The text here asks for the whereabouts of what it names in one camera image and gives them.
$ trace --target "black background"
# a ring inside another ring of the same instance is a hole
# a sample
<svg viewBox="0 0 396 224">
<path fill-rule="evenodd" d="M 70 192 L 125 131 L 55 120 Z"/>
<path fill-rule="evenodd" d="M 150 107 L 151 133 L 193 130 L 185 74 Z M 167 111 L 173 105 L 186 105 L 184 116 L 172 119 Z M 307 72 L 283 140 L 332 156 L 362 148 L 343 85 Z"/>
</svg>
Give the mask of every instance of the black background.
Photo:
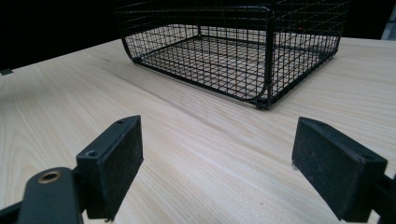
<svg viewBox="0 0 396 224">
<path fill-rule="evenodd" d="M 394 0 L 355 0 L 343 36 L 380 39 Z M 0 70 L 119 38 L 111 0 L 1 0 Z"/>
</svg>

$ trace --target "wire basket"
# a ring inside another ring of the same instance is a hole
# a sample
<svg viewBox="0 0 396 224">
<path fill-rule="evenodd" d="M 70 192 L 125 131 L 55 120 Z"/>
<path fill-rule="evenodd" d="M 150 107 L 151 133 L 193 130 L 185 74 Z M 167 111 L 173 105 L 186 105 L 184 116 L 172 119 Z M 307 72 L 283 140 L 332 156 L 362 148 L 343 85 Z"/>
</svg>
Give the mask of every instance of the wire basket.
<svg viewBox="0 0 396 224">
<path fill-rule="evenodd" d="M 273 105 L 338 50 L 345 0 L 119 0 L 134 63 L 249 102 Z"/>
</svg>

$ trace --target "light wood surface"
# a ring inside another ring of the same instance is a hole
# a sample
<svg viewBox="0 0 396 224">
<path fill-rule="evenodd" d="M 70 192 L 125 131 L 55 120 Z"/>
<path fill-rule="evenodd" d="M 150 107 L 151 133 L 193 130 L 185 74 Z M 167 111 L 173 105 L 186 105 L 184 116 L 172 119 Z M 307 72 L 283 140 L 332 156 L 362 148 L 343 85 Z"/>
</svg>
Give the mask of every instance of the light wood surface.
<svg viewBox="0 0 396 224">
<path fill-rule="evenodd" d="M 395 99 L 396 42 L 343 38 L 268 111 L 134 65 L 109 42 L 0 77 L 0 207 L 20 201 L 32 175 L 74 168 L 112 122 L 139 114 L 145 161 L 115 223 L 339 223 L 290 165 L 297 119 L 332 125 L 387 158 L 394 176 Z"/>
</svg>

